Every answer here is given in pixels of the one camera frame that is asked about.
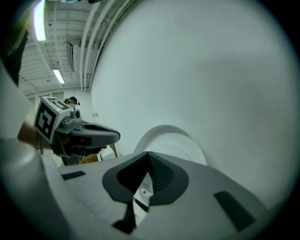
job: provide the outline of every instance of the white curved panel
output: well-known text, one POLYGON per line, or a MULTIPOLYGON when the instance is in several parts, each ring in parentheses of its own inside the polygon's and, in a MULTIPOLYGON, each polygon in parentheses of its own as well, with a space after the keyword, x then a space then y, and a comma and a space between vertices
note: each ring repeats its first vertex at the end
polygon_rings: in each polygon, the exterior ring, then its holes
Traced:
POLYGON ((176 126, 192 133, 208 165, 271 207, 299 169, 297 64, 260 5, 143 1, 106 45, 92 102, 121 133, 123 155, 150 129, 176 126))
POLYGON ((134 152, 154 151, 205 164, 200 145, 185 131, 170 125, 149 130, 139 141, 134 152))

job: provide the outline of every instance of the ceiling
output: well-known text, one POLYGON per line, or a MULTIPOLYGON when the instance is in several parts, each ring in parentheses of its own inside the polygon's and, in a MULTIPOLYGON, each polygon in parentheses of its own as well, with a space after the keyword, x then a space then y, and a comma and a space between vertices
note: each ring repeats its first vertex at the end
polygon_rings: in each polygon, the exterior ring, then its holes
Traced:
POLYGON ((38 42, 36 40, 33 30, 33 15, 27 21, 29 35, 19 74, 19 87, 24 95, 73 87, 89 90, 93 70, 105 44, 120 22, 139 1, 103 0, 98 6, 89 4, 87 0, 76 3, 47 0, 45 3, 46 41, 38 42), (94 12, 94 16, 89 26, 86 23, 91 11, 94 12), (73 70, 72 59, 78 59, 77 65, 80 65, 80 50, 77 51, 74 46, 81 46, 85 29, 87 37, 82 56, 81 84, 79 67, 73 70), (91 36, 94 37, 91 40, 89 57, 85 60, 91 36), (70 51, 72 49, 70 47, 68 51, 68 43, 73 46, 73 51, 70 51), (75 57, 74 52, 78 52, 78 57, 75 57), (64 84, 59 83, 53 73, 54 68, 60 70, 65 81, 64 84))

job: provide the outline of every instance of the gray plastic part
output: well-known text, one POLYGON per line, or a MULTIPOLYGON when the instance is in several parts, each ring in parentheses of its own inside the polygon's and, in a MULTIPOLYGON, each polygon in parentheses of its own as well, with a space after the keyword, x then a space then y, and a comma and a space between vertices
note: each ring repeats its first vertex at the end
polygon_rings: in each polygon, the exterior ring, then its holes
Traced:
POLYGON ((71 125, 70 127, 58 127, 55 129, 56 132, 62 133, 62 134, 69 134, 72 132, 74 128, 76 128, 79 124, 81 124, 83 121, 80 121, 74 125, 71 125))
POLYGON ((172 204, 150 206, 146 218, 127 235, 112 227, 124 218, 126 205, 109 196, 102 177, 137 154, 58 169, 50 157, 41 160, 37 151, 24 143, 2 141, 0 147, 4 189, 30 223, 51 239, 240 239, 249 229, 254 234, 260 224, 266 224, 260 223, 268 215, 264 205, 218 170, 153 153, 182 167, 189 184, 172 204), (68 180, 61 177, 77 171, 85 174, 68 180), (214 197, 220 191, 229 192, 255 218, 254 224, 239 233, 214 197))
POLYGON ((61 122, 61 126, 63 128, 74 127, 75 125, 78 125, 82 121, 83 121, 83 118, 80 117, 80 111, 75 109, 75 110, 71 110, 70 117, 65 117, 63 119, 63 121, 61 122))
POLYGON ((78 137, 90 137, 91 145, 84 146, 85 148, 98 148, 107 146, 116 143, 120 139, 120 134, 117 133, 116 130, 100 124, 88 123, 85 121, 81 122, 77 127, 75 127, 70 134, 78 137), (88 130, 84 128, 85 125, 100 126, 102 128, 106 128, 107 131, 88 130))

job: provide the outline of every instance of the ceiling beam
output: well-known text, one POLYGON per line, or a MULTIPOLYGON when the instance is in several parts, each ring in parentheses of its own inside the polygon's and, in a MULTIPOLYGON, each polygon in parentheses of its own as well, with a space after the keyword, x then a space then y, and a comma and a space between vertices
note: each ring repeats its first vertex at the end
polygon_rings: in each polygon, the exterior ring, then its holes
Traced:
POLYGON ((45 80, 45 79, 54 79, 56 78, 55 76, 48 76, 48 77, 41 77, 41 78, 35 78, 35 79, 30 79, 30 80, 25 80, 25 82, 38 82, 38 81, 42 81, 42 80, 45 80))
POLYGON ((32 86, 30 83, 28 83, 25 79, 23 79, 21 76, 19 76, 19 79, 23 80, 23 82, 20 82, 19 85, 27 88, 28 90, 32 91, 33 93, 37 93, 36 88, 34 86, 32 86))
MULTIPOLYGON (((37 52, 38 52, 40 58, 42 59, 42 62, 44 63, 47 71, 49 72, 49 74, 51 76, 55 76, 54 73, 53 73, 54 67, 53 67, 53 64, 52 64, 52 62, 49 58, 49 54, 46 50, 45 44, 43 42, 39 42, 37 40, 33 24, 31 24, 31 27, 29 28, 29 32, 30 32, 30 35, 32 37, 33 43, 34 43, 35 47, 37 48, 37 52)), ((55 78, 55 79, 56 79, 56 83, 61 88, 62 87, 61 83, 58 81, 57 78, 55 78)))
POLYGON ((70 89, 70 88, 80 88, 80 86, 72 86, 72 87, 65 87, 65 88, 53 88, 53 89, 46 89, 46 90, 38 90, 36 93, 40 92, 47 92, 47 91, 56 91, 56 90, 64 90, 64 89, 70 89))

